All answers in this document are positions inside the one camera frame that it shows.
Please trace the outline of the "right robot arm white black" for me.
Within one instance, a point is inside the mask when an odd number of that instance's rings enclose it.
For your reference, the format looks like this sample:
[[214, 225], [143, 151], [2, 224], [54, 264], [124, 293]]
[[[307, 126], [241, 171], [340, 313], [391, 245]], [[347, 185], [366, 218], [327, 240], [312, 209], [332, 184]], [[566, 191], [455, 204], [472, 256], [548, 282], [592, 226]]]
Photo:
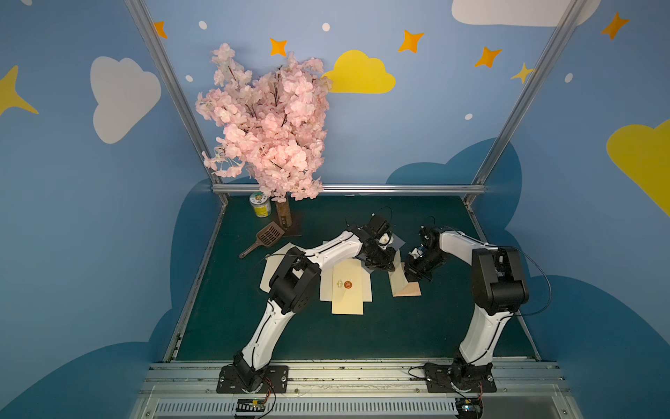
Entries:
[[461, 389], [467, 383], [487, 380], [504, 327], [530, 297], [520, 251], [435, 225], [420, 228], [420, 238], [420, 245], [405, 259], [404, 274], [408, 281], [432, 279], [433, 271], [451, 257], [471, 266], [475, 309], [449, 373], [451, 382]]

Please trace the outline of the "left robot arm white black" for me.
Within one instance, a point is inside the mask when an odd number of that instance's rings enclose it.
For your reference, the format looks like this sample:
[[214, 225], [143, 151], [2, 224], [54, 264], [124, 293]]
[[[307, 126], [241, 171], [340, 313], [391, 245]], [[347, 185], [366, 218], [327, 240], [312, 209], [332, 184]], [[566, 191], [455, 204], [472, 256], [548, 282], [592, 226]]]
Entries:
[[358, 259], [373, 270], [392, 272], [396, 249], [389, 222], [373, 214], [365, 225], [349, 225], [338, 237], [312, 249], [286, 251], [270, 277], [267, 306], [249, 343], [235, 354], [232, 367], [239, 389], [258, 390], [266, 382], [273, 350], [290, 319], [314, 294], [321, 274], [340, 262]]

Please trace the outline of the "yellow envelope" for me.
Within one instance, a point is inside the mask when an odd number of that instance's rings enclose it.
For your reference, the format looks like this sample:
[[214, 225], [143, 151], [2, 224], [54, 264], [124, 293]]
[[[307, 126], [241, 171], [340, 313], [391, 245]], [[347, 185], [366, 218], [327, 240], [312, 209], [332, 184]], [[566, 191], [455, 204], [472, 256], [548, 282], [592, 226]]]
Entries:
[[350, 258], [333, 267], [332, 314], [363, 315], [361, 262]]

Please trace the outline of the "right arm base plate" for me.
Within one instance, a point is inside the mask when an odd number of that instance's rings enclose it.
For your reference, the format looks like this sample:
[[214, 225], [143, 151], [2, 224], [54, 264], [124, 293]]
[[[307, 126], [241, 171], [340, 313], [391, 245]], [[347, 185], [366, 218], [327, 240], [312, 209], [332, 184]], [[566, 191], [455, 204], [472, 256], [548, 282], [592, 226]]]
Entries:
[[491, 363], [473, 366], [456, 359], [451, 365], [426, 363], [423, 366], [429, 393], [495, 393], [497, 386]]

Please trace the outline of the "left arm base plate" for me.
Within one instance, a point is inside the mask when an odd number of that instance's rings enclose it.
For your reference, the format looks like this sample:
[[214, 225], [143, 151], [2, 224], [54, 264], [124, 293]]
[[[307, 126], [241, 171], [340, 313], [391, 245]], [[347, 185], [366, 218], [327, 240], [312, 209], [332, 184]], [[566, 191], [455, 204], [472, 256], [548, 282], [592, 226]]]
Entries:
[[268, 366], [254, 374], [241, 374], [232, 364], [222, 367], [216, 384], [217, 394], [260, 394], [267, 391], [285, 394], [289, 368]]

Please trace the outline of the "brown letter paper front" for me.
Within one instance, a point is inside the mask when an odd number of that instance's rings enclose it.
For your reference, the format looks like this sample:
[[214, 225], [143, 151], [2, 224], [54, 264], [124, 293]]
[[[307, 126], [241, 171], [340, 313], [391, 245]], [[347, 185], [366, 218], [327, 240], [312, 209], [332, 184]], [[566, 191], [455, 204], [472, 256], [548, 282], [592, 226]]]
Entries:
[[389, 272], [388, 277], [394, 298], [422, 296], [420, 284], [418, 282], [410, 282], [406, 278], [400, 251], [396, 251], [394, 255], [394, 270]]

